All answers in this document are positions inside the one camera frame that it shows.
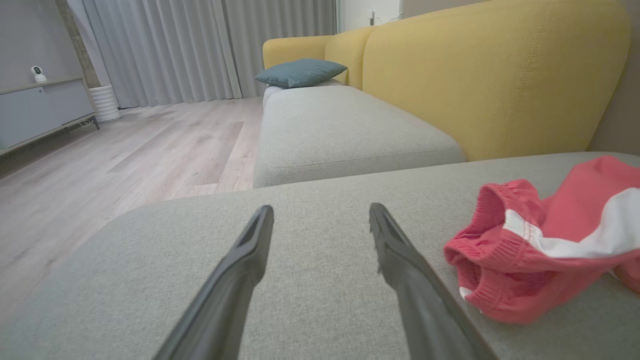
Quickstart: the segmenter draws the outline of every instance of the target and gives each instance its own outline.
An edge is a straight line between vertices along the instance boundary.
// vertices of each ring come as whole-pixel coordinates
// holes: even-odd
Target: pillow
[[[346,69],[346,66],[333,61],[300,59],[270,67],[258,74],[255,79],[281,88],[301,88],[329,80]]]

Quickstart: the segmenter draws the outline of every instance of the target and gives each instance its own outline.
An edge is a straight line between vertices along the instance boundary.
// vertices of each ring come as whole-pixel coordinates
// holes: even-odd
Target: gray curtain
[[[253,78],[262,70],[262,45],[272,38],[335,34],[334,0],[228,0],[227,19],[240,87],[262,95]]]
[[[335,0],[84,0],[122,108],[257,96],[262,44],[335,33]]]

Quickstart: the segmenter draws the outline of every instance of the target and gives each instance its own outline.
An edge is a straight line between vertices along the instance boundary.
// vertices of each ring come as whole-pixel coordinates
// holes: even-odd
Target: cabinet drawer
[[[42,87],[0,95],[0,143],[11,147],[60,126]]]
[[[44,85],[43,88],[49,98],[51,111],[59,120],[59,126],[93,113],[82,80]]]

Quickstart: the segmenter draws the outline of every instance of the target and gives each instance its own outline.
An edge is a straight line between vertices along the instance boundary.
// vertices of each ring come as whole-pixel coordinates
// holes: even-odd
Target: white planter
[[[118,102],[116,101],[116,95],[113,93],[113,87],[111,85],[100,86],[99,88],[89,89],[97,113],[95,113],[95,120],[98,124],[103,122],[116,121],[122,117],[118,110]]]

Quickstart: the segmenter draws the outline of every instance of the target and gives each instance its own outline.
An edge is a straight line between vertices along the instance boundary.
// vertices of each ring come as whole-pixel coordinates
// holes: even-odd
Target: wooden floor
[[[0,160],[0,320],[118,215],[251,188],[260,98],[122,113]]]

